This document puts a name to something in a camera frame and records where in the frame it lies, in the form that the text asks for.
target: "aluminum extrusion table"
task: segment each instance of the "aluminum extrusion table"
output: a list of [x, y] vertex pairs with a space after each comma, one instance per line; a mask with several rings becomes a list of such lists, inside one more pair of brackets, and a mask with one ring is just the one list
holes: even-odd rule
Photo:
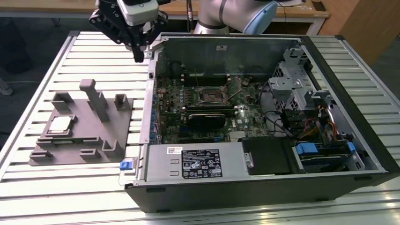
[[[346, 41], [334, 36], [313, 41], [400, 162], [399, 100]], [[400, 224], [400, 178], [329, 202], [146, 214], [119, 185], [119, 163], [31, 167], [30, 153], [54, 109], [50, 100], [58, 90], [87, 98], [79, 91], [83, 78], [97, 79], [106, 97], [134, 98], [127, 154], [138, 155], [149, 62], [135, 63], [133, 53], [102, 33], [71, 32], [0, 152], [2, 224]]]

